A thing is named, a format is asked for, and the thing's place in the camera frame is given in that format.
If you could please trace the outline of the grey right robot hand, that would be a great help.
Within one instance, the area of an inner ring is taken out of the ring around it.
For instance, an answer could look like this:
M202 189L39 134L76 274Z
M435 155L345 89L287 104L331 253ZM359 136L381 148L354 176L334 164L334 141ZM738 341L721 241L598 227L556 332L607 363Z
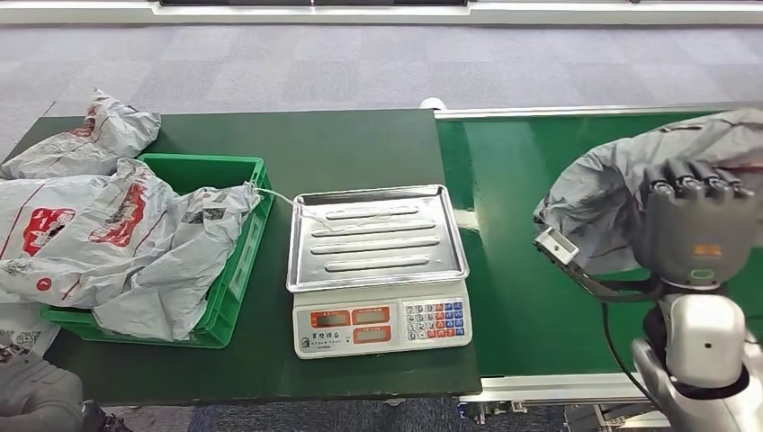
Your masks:
M738 177L702 160L647 166L631 236L637 263L667 284L712 289L754 248L758 198Z

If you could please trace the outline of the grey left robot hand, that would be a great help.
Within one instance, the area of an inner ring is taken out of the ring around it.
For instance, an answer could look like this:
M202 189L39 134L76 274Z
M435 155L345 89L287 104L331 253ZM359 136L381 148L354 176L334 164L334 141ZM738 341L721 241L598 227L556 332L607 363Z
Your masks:
M82 402L83 384L76 374L1 340L3 431L79 431Z

